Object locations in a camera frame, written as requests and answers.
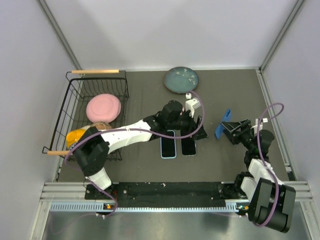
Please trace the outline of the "teal ceramic floral plate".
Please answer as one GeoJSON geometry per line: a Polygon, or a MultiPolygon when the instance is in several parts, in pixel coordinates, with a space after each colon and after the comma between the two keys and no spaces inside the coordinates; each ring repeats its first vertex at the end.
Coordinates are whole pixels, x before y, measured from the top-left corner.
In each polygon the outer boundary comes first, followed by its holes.
{"type": "Polygon", "coordinates": [[[170,91],[177,94],[186,94],[198,86],[199,77],[194,70],[178,66],[167,71],[163,81],[170,91]]]}

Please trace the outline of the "yellow cup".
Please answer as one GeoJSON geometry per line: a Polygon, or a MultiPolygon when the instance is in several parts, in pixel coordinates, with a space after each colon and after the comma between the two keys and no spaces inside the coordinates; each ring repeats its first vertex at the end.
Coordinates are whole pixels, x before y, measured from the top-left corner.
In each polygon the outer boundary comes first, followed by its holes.
{"type": "Polygon", "coordinates": [[[68,149],[73,148],[77,144],[77,142],[80,140],[80,138],[84,135],[85,132],[86,132],[86,129],[84,128],[75,129],[69,132],[66,135],[66,147],[68,149]]]}

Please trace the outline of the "teal phone dark screen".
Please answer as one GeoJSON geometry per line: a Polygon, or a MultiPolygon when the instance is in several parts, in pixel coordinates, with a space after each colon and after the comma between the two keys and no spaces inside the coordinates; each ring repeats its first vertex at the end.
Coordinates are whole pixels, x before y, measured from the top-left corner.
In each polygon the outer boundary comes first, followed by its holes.
{"type": "Polygon", "coordinates": [[[196,143],[195,141],[188,137],[180,140],[181,142],[181,153],[183,156],[195,156],[196,151],[196,143]]]}

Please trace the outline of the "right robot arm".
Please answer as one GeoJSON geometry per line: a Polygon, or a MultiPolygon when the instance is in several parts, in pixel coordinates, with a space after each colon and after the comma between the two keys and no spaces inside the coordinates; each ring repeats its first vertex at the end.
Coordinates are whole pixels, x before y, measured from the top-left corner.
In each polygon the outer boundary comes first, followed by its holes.
{"type": "Polygon", "coordinates": [[[296,190],[284,184],[275,174],[268,157],[275,139],[266,129],[257,130],[250,120],[221,122],[223,133],[233,145],[246,148],[246,171],[236,176],[233,192],[249,200],[245,213],[256,226],[287,233],[291,227],[296,190]]]}

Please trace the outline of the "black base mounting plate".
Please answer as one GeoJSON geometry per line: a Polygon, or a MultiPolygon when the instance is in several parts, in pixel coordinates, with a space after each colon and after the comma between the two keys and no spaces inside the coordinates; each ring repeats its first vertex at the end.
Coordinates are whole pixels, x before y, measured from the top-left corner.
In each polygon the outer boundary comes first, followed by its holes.
{"type": "Polygon", "coordinates": [[[246,199],[233,182],[115,182],[104,190],[116,200],[138,197],[209,196],[214,200],[246,199]]]}

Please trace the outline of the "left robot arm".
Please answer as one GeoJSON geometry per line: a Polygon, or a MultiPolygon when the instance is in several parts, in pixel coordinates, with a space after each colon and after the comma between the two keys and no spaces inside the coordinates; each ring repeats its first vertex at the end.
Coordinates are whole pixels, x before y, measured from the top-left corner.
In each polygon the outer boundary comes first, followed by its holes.
{"type": "Polygon", "coordinates": [[[102,198],[109,198],[114,191],[112,180],[104,168],[109,154],[136,143],[150,142],[160,137],[170,139],[168,131],[183,131],[181,139],[198,140],[204,133],[200,117],[194,120],[195,110],[202,108],[198,97],[189,99],[182,105],[171,100],[156,114],[147,116],[131,125],[98,130],[95,126],[85,130],[80,139],[71,145],[69,155],[77,161],[84,177],[96,186],[96,192],[102,198]]]}

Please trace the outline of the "brown ceramic bowl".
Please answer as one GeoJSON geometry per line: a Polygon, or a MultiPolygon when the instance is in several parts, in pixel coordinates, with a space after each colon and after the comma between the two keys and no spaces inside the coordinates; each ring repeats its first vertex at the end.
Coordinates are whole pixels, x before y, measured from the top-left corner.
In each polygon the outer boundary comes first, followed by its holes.
{"type": "Polygon", "coordinates": [[[90,125],[90,127],[96,127],[100,130],[111,130],[113,127],[107,122],[96,122],[90,125]]]}

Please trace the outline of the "pink round plate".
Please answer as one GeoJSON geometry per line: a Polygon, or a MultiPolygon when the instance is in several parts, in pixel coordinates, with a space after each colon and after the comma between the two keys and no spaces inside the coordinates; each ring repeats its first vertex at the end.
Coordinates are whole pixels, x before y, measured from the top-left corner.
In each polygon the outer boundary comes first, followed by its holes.
{"type": "Polygon", "coordinates": [[[120,114],[120,100],[108,93],[93,97],[86,106],[86,116],[92,123],[114,121],[120,114]]]}

